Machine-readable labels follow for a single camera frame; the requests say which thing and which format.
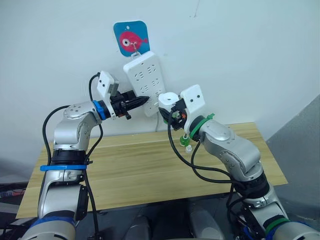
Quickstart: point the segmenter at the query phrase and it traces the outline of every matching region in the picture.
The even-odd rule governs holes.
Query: white power strip
[[[158,97],[166,92],[157,56],[148,51],[123,66],[136,96],[148,96],[149,100],[143,105],[147,117],[156,114]]]

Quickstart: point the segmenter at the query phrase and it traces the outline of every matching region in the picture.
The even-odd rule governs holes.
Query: green strap
[[[214,117],[214,113],[211,113],[210,115],[208,115],[205,119],[202,119],[196,126],[195,128],[192,130],[192,132],[190,133],[190,138],[192,139],[194,137],[194,135],[196,134],[196,132],[201,128],[201,126],[203,124],[205,124],[205,122],[211,120]]]
[[[282,224],[284,222],[290,222],[290,220],[286,219],[286,218],[279,218],[275,221],[273,221],[272,223],[270,223],[266,229],[265,229],[265,235],[268,235],[268,233],[276,226],[278,226],[279,224]]]

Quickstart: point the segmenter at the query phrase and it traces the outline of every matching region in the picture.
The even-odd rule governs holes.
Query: wooden tabletop
[[[268,181],[273,185],[287,184],[287,180],[254,123],[232,124],[235,133],[252,141],[261,152],[261,162]],[[182,130],[172,133],[176,147],[190,159],[191,154],[179,146]],[[91,139],[90,146],[96,141]],[[93,151],[88,166],[89,182],[96,209],[111,209],[160,201],[226,193],[229,184],[205,182],[182,163],[173,152],[167,132],[151,132],[104,137]],[[196,153],[197,165],[225,169],[216,157],[201,146]],[[42,150],[22,199],[17,218],[37,216],[38,198],[47,164],[47,152]],[[199,171],[205,177],[226,179],[217,172]]]

